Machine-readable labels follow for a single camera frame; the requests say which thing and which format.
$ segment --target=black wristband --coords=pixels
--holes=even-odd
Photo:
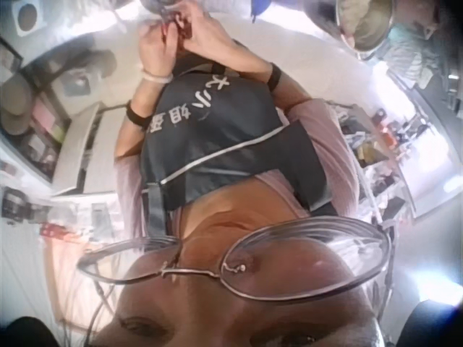
[[[270,76],[270,79],[267,82],[267,86],[268,86],[268,89],[270,89],[270,91],[273,92],[276,86],[280,83],[281,70],[274,63],[271,63],[271,64],[272,64],[272,75]]]
[[[138,116],[130,107],[130,101],[127,103],[127,118],[135,125],[138,125],[143,130],[146,130],[151,123],[151,116],[149,117],[140,117]]]

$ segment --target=hand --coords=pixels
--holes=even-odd
[[[239,46],[232,40],[218,20],[211,18],[193,1],[187,0],[180,9],[182,17],[191,25],[191,38],[183,46],[190,52],[228,66],[230,55]]]
[[[179,33],[171,23],[163,40],[160,25],[143,25],[139,30],[139,52],[143,69],[154,76],[167,77],[172,73],[177,56]]]

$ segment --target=bright light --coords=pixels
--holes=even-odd
[[[463,300],[463,287],[440,273],[418,273],[414,277],[420,301],[458,306]]]
[[[414,145],[420,156],[418,160],[421,172],[437,170],[449,159],[449,144],[438,132],[426,130],[415,140]]]
[[[138,1],[134,1],[128,3],[120,9],[117,9],[116,12],[123,20],[134,20],[140,13],[140,6],[141,5],[138,3]]]
[[[449,179],[443,186],[443,190],[446,193],[450,193],[454,190],[457,190],[459,188],[463,187],[463,176],[461,175],[456,175]]]
[[[373,67],[373,83],[376,93],[387,111],[410,120],[416,114],[415,106],[386,74],[387,71],[388,65],[385,61],[380,61]]]
[[[274,3],[272,3],[264,13],[259,15],[259,19],[315,37],[324,37],[328,35],[313,24],[303,11],[287,9],[286,7]]]
[[[134,20],[140,13],[140,3],[131,2],[116,10],[121,20]],[[106,30],[117,23],[117,18],[112,11],[100,9],[84,16],[82,20],[72,26],[73,35],[84,35]]]
[[[117,22],[116,16],[110,11],[101,11],[87,17],[83,17],[81,22],[72,26],[74,35],[84,35],[87,33],[96,33],[112,27]]]

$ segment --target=woman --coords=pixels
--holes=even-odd
[[[159,27],[140,32],[145,78],[116,146],[119,199],[132,237],[170,235],[183,245],[151,253],[145,246],[124,279],[150,268],[165,273],[125,286],[113,321],[92,345],[381,346],[359,289],[275,305],[243,299],[216,280],[224,254],[260,228],[315,215],[354,216],[358,183],[323,101],[236,44],[195,3],[185,3],[182,16],[192,28],[183,47],[239,77],[201,67],[203,73],[194,69],[165,85],[176,65],[178,28],[170,24],[165,40]],[[238,263],[226,258],[225,267],[231,281],[243,280],[243,290],[264,296],[324,288],[351,275],[323,245],[301,245],[267,243],[259,263],[248,262],[257,250],[246,248]]]

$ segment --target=dark apron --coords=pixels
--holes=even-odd
[[[280,170],[312,216],[337,215],[304,127],[283,127],[267,85],[189,73],[164,90],[141,153],[149,236],[172,234],[170,212],[221,187]]]

